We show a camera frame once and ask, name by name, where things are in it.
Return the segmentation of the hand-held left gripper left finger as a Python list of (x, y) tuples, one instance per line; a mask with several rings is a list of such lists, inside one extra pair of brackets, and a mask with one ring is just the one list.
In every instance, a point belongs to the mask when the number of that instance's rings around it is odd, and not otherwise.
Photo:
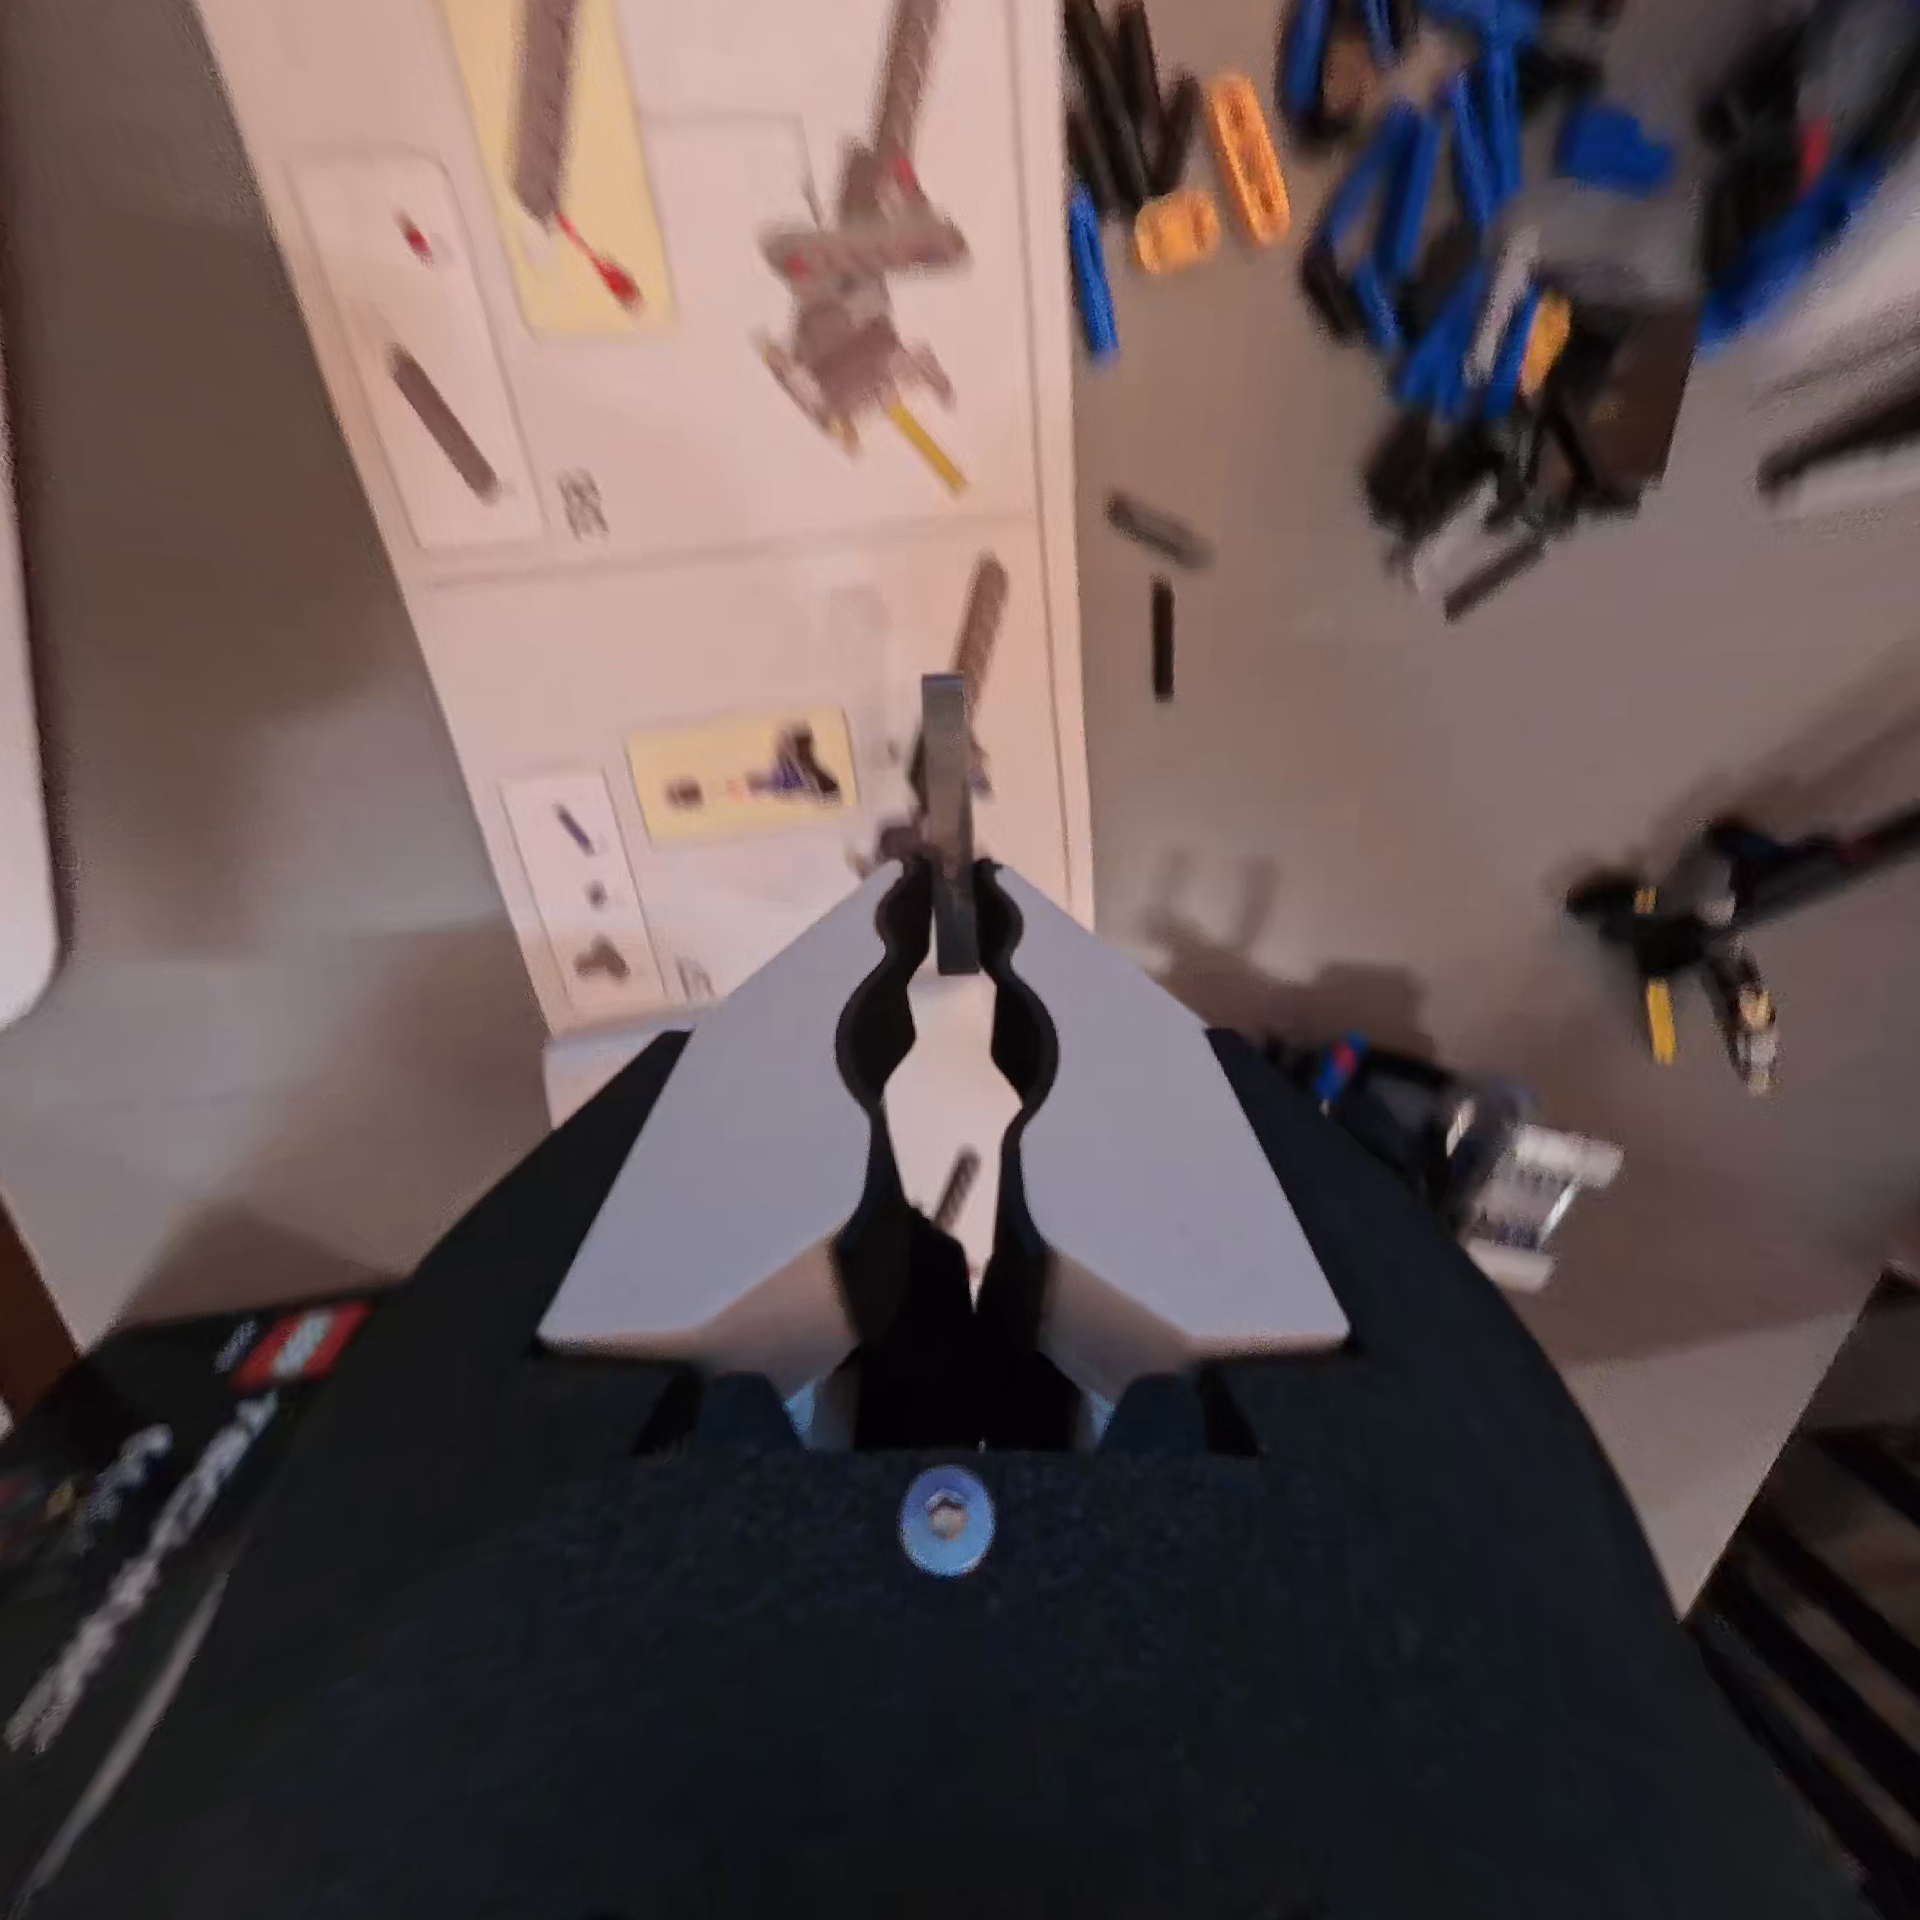
[(830, 1373), (858, 1344), (830, 1246), (866, 1193), (870, 1115), (838, 1062), (908, 877), (882, 863), (690, 1029), (541, 1322), (577, 1357)]

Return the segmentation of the lego instruction booklet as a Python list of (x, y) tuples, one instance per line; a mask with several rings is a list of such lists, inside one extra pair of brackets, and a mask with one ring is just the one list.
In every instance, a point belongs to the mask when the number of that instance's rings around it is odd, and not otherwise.
[(1092, 922), (1058, 4), (198, 4), (552, 1034), (725, 998), (978, 677)]

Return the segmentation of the black lego axle subassembly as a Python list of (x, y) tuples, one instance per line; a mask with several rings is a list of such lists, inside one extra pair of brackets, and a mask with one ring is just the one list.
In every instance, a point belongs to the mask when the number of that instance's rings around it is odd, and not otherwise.
[(1681, 986), (1694, 980), (1743, 1089), (1765, 1100), (1782, 1071), (1782, 1014), (1751, 951), (1753, 933), (1915, 856), (1919, 804), (1856, 830), (1788, 839), (1724, 817), (1685, 847), (1668, 877), (1595, 873), (1565, 892), (1563, 911), (1630, 970), (1644, 1048), (1660, 1067), (1678, 1062), (1678, 1007)]

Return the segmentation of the dark grey lego beam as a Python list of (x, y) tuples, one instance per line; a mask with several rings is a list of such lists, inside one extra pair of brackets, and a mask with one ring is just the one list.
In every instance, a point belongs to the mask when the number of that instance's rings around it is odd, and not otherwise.
[(978, 971), (973, 765), (968, 681), (959, 673), (927, 675), (918, 754), (921, 848), (933, 957), (945, 976)]

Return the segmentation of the grey motor lego chassis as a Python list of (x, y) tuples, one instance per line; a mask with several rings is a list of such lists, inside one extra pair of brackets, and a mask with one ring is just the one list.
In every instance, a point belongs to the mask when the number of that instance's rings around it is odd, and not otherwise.
[(1312, 1045), (1268, 1038), (1261, 1051), (1511, 1291), (1550, 1284), (1565, 1219), (1621, 1174), (1616, 1144), (1550, 1125), (1535, 1093), (1508, 1079), (1445, 1070), (1359, 1031)]

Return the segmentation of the pile of small lego pieces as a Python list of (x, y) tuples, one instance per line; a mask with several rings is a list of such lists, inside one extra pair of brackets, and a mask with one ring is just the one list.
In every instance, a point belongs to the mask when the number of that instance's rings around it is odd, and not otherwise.
[(1252, 246), (1289, 228), (1281, 144), (1346, 153), (1304, 235), (1322, 333), (1369, 352), (1395, 420), (1369, 515), (1418, 578), (1454, 539), (1503, 541), (1448, 592), (1476, 611), (1584, 520), (1635, 515), (1668, 468), (1697, 349), (1784, 304), (1915, 153), (1915, 4), (1776, 4), (1695, 107), (1707, 161), (1694, 293), (1628, 263), (1550, 259), (1528, 158), (1550, 184), (1646, 204), (1681, 147), (1606, 92), (1623, 4), (1285, 4), (1271, 98), (1237, 70), (1165, 86), (1144, 4), (1062, 4), (1069, 286), (1092, 367), (1121, 351), (1107, 240), (1137, 267), (1206, 263), (1215, 184)]

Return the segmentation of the monster truck lego box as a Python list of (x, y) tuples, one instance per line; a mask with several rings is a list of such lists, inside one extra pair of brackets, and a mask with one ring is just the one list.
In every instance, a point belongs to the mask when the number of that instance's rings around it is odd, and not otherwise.
[(5, 1916), (52, 1885), (154, 1739), (301, 1420), (378, 1305), (134, 1325), (5, 1437)]

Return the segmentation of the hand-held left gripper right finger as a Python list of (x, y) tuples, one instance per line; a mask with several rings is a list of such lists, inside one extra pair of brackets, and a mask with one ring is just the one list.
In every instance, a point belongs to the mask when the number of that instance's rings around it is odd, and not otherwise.
[(1205, 1021), (1006, 864), (976, 880), (1019, 1097), (988, 1329), (1062, 1373), (1324, 1354), (1351, 1319)]

